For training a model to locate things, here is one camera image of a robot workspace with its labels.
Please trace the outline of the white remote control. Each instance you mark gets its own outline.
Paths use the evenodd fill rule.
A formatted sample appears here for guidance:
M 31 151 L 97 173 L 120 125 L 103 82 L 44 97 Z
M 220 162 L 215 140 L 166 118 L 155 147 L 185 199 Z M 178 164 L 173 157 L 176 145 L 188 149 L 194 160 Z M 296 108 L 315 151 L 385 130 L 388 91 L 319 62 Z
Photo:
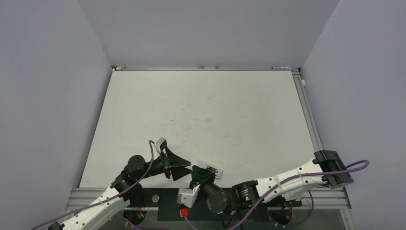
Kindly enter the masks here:
M 215 174 L 215 179 L 220 180 L 222 178 L 224 170 L 212 163 L 209 163 L 207 161 L 198 159 L 197 160 L 197 166 L 206 170 L 209 170 Z

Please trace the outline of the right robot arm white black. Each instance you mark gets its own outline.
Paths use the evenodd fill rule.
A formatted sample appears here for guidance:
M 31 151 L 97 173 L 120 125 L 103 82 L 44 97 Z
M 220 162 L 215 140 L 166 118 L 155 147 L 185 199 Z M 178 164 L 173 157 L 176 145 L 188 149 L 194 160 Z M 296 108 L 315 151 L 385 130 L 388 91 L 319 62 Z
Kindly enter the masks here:
M 228 190 L 216 185 L 214 179 L 212 171 L 194 165 L 189 188 L 178 194 L 177 202 L 191 208 L 201 198 L 214 214 L 247 213 L 261 203 L 283 205 L 316 187 L 335 189 L 354 182 L 338 153 L 331 150 L 315 152 L 313 159 L 295 169 L 242 182 Z

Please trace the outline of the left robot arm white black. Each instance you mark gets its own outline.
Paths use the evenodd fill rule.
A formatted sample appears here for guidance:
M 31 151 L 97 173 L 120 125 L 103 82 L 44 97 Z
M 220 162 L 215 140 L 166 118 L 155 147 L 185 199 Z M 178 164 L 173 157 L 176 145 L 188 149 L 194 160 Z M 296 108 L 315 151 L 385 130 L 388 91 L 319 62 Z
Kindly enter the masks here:
M 147 162 L 134 155 L 112 184 L 89 206 L 73 212 L 73 218 L 62 223 L 54 221 L 50 230 L 96 230 L 125 207 L 144 202 L 141 180 L 164 174 L 174 181 L 191 174 L 191 162 L 174 154 L 167 146 L 158 149 L 158 157 Z

